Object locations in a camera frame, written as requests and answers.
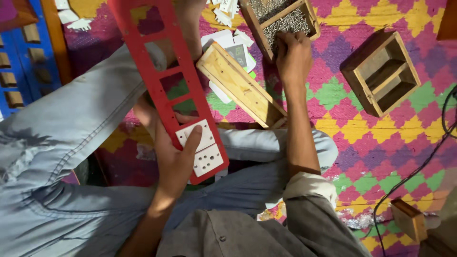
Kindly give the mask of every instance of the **hand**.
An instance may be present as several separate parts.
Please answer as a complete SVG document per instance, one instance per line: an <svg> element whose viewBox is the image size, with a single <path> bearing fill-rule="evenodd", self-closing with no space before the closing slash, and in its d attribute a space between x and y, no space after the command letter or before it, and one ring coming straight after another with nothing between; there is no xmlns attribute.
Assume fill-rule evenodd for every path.
<svg viewBox="0 0 457 257"><path fill-rule="evenodd" d="M154 136L154 148L159 164L159 185L157 190L169 200L177 199L192 174L195 151L202 138L202 127L196 126L189 135L183 151L176 149L166 132L157 111L148 104L144 96L138 99L133 111L146 130ZM188 123L196 117L175 113L176 120Z"/></svg>
<svg viewBox="0 0 457 257"><path fill-rule="evenodd" d="M311 41L302 31L293 33L278 32L278 66L279 76L286 94L292 102L306 104L305 82L313 65Z"/></svg>

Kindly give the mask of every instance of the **black cable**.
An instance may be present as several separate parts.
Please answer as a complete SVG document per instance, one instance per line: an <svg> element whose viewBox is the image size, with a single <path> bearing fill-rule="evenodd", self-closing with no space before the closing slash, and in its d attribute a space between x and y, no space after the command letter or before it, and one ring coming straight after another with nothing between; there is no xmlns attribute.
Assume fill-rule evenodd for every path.
<svg viewBox="0 0 457 257"><path fill-rule="evenodd" d="M376 228L376 232L377 232L377 236L379 237L379 241L381 242L381 248L383 249L383 255L386 256L386 250L384 249L384 244L383 244L383 239L381 237L381 233L379 233L379 229L377 227L378 225L378 222L376 221L376 212L377 212L377 209L379 208L379 206L384 202L385 199L387 199L387 197L389 197L389 195L391 195L395 190L397 190L400 186L402 186L403 184L405 184L409 179L411 179L412 177L414 177L417 173L419 173L425 166L427 166L427 164L430 162L430 160L433 158L433 156L435 155L435 153L438 151L438 149L441 147L441 145L444 143L444 141L448 138L448 137L453 137L453 138L457 138L453 135L451 135L451 133L453 132L453 130L457 127L457 110L456 110L456 121L454 122L454 124L452 126L450 126L449 129L446 128L446 124L445 124L445 116L446 116L446 106L447 106L447 102L449 101L449 99L451 98L451 96L455 97L454 95L457 95L457 86L455 86L451 92L449 93L449 95L446 97L445 101L444 101L444 104L443 104L443 109L442 109L442 112L441 112L441 121L442 121L442 125L443 125L443 129L445 131L445 134L443 135L442 139L441 139L441 142L438 143L435 147L435 149L433 150L433 152L430 154L430 156L424 161L424 163L419 166L417 169L415 169L409 176L407 176L406 178L404 178L402 181L400 181L398 184L396 184L394 187L392 187L392 189L386 194L384 195L381 200L379 200L379 203L376 204L375 208L374 208L374 211L373 211L373 222L374 222L374 227Z"/></svg>

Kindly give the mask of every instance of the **leg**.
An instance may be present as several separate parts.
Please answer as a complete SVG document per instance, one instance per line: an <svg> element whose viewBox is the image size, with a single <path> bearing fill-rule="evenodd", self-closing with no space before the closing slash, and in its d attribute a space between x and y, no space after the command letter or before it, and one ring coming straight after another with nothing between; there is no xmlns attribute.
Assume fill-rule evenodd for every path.
<svg viewBox="0 0 457 257"><path fill-rule="evenodd" d="M148 45L165 69L160 49ZM60 182L145 91L128 49L0 123L0 248L7 256L114 253L148 207L147 188ZM97 240L92 244L91 238Z"/></svg>
<svg viewBox="0 0 457 257"><path fill-rule="evenodd" d="M175 228L196 209L237 210L254 216L281 200L289 181L284 151L287 131L252 129L219 132L230 159L272 162L242 169L206 188L189 192L176 205L164 231ZM324 173L336 160L338 149L327 134L314 130L313 135Z"/></svg>

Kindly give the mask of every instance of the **wooden box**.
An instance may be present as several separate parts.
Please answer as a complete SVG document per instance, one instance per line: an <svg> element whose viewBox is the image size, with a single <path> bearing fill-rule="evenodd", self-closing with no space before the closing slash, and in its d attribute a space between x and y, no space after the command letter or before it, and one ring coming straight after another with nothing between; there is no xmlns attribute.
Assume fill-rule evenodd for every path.
<svg viewBox="0 0 457 257"><path fill-rule="evenodd" d="M287 120L287 112L217 42L196 66L262 127L277 129Z"/></svg>
<svg viewBox="0 0 457 257"><path fill-rule="evenodd" d="M317 22L316 14L314 13L313 7L310 4L309 0L297 0L296 2L289 5L287 8L280 11L279 13L277 13L272 18L268 19L262 24L259 23L259 20L255 16L254 11L252 10L251 5L249 4L249 0L239 0L239 7L241 9L241 12L243 13L246 23L251 29L252 36L254 37L255 42L259 46L265 59L267 59L270 63L273 63L274 55L263 33L263 29L273 24L275 21L281 19L282 17L286 16L293 10L300 8L302 13L305 15L306 22L308 24L309 29L311 30L308 34L309 39L311 39L311 41L314 41L320 37L319 23Z"/></svg>
<svg viewBox="0 0 457 257"><path fill-rule="evenodd" d="M382 117L420 86L398 32L378 31L341 64L341 72L368 114Z"/></svg>

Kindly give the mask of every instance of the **wooden compartment box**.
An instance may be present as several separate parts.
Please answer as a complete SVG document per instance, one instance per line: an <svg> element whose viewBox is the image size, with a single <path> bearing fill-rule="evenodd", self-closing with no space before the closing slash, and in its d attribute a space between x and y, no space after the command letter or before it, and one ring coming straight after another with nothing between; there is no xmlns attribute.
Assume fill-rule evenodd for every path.
<svg viewBox="0 0 457 257"><path fill-rule="evenodd" d="M302 13L305 15L306 22L310 29L310 33L308 34L309 39L314 41L320 37L319 23L317 22L316 14L314 13L313 6L310 4L309 0L297 0L262 24L259 23L259 20L255 16L252 6L249 4L249 0L239 0L239 7L243 13L246 23L252 31L252 36L254 37L255 42L259 46L265 59L267 59L270 63L273 63L274 55L268 41L266 40L265 34L263 33L263 29L283 18L293 10L300 8Z"/></svg>
<svg viewBox="0 0 457 257"><path fill-rule="evenodd" d="M382 117L420 86L398 32L378 31L341 65L368 114Z"/></svg>

